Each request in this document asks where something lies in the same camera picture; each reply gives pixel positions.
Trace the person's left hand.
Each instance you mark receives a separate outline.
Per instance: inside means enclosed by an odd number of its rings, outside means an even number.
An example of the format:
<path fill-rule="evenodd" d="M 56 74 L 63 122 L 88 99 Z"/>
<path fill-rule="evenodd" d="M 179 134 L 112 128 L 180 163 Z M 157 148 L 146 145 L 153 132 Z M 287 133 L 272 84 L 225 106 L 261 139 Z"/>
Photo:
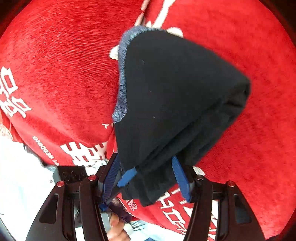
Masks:
<path fill-rule="evenodd" d="M 111 229 L 107 232 L 109 241 L 130 241 L 130 236 L 124 230 L 125 223 L 121 221 L 117 214 L 112 213 L 110 217 Z"/>

